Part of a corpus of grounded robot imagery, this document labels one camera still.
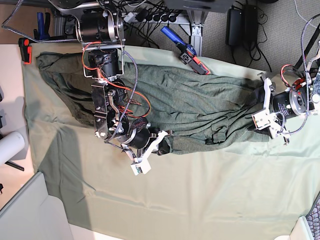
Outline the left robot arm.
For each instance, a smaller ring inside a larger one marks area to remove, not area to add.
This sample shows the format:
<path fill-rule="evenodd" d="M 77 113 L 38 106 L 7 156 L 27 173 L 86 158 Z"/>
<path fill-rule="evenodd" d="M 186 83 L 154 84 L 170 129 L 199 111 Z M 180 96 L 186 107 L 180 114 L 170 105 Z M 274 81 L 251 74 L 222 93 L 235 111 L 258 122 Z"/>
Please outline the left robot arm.
<path fill-rule="evenodd" d="M 300 132 L 310 115 L 320 113 L 320 71 L 312 71 L 312 65 L 320 59 L 320 49 L 316 55 L 307 60 L 307 54 L 315 40 L 310 40 L 304 47 L 304 36 L 307 27 L 320 15 L 316 14 L 303 27 L 300 37 L 301 57 L 296 65 L 285 64 L 280 69 L 280 80 L 286 87 L 283 92 L 276 93 L 276 86 L 264 73 L 259 77 L 263 82 L 262 109 L 251 115 L 253 127 L 251 131 L 266 134 L 271 139 L 283 137 L 284 145 L 288 145 L 290 137 Z M 286 129 L 286 122 L 295 117 L 303 117 L 303 122 L 296 130 Z"/>

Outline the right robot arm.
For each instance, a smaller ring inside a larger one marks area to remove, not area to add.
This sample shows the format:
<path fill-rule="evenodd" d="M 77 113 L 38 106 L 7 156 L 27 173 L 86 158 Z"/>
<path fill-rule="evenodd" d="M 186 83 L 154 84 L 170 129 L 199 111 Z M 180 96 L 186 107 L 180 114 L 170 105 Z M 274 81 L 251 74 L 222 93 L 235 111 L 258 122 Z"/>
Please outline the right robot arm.
<path fill-rule="evenodd" d="M 154 153 L 170 152 L 168 133 L 154 128 L 145 115 L 132 118 L 132 104 L 138 85 L 134 66 L 133 87 L 121 80 L 124 75 L 125 37 L 121 10 L 111 0 L 52 0 L 61 13 L 75 18 L 75 36 L 82 44 L 81 62 L 85 77 L 92 78 L 91 97 L 95 107 L 95 134 L 104 143 L 117 140 L 117 148 L 134 163 Z"/>

